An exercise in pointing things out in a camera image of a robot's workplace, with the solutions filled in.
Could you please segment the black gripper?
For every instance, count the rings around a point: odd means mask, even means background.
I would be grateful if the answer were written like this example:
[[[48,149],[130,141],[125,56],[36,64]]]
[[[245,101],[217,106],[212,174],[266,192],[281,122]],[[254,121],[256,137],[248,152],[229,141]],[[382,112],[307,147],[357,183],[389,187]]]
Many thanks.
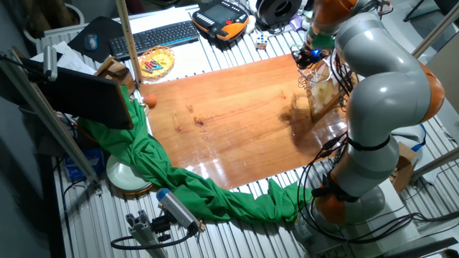
[[[311,49],[308,46],[304,46],[301,50],[292,51],[292,57],[297,68],[301,68],[301,63],[307,63],[304,65],[304,69],[308,69],[312,66],[312,63],[320,62],[326,58],[326,53],[322,49]]]

